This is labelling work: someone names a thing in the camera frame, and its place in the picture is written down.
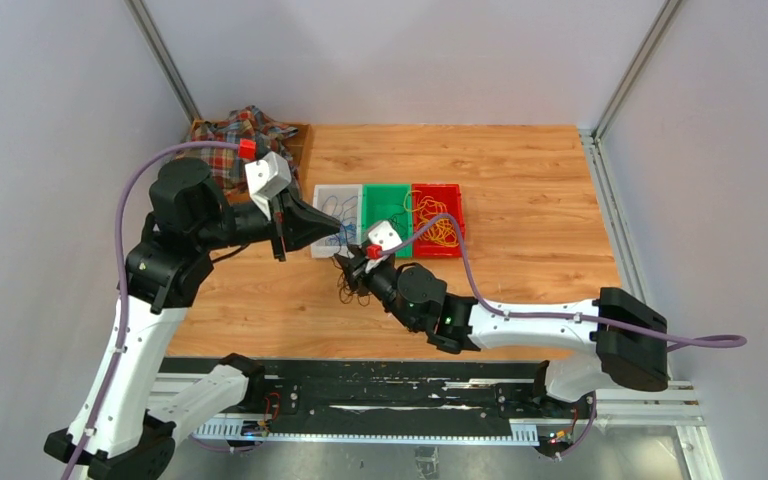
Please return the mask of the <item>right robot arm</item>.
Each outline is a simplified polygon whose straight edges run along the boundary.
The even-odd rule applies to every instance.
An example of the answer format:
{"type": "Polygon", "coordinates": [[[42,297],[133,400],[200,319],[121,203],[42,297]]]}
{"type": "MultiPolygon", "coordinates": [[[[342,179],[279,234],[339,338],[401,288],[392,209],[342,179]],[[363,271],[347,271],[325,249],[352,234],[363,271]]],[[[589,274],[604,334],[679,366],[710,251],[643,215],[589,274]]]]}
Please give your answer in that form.
{"type": "Polygon", "coordinates": [[[377,299],[406,330],[450,354],[527,346],[570,351],[541,364],[534,408],[555,417],[592,391],[667,388],[666,320],[621,288],[567,304],[504,304],[455,295],[418,263],[370,260],[353,246],[334,255],[346,287],[377,299]]]}

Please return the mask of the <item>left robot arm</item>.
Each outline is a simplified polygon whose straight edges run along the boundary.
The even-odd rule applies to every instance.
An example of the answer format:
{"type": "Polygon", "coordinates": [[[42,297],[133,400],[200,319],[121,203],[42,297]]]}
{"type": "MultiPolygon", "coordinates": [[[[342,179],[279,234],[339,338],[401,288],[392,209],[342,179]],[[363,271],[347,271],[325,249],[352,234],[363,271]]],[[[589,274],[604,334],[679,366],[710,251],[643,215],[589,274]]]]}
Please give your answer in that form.
{"type": "Polygon", "coordinates": [[[212,273],[212,253],[258,242],[283,259],[340,224],[304,202],[286,160],[270,154],[247,167],[251,198],[231,205],[197,158],[162,166],[139,243],[118,250],[120,297],[114,326],[84,406],[47,437],[45,452],[91,479],[156,479],[176,448],[223,410],[266,415],[264,368],[239,354],[165,403],[148,400],[168,345],[212,273]]]}

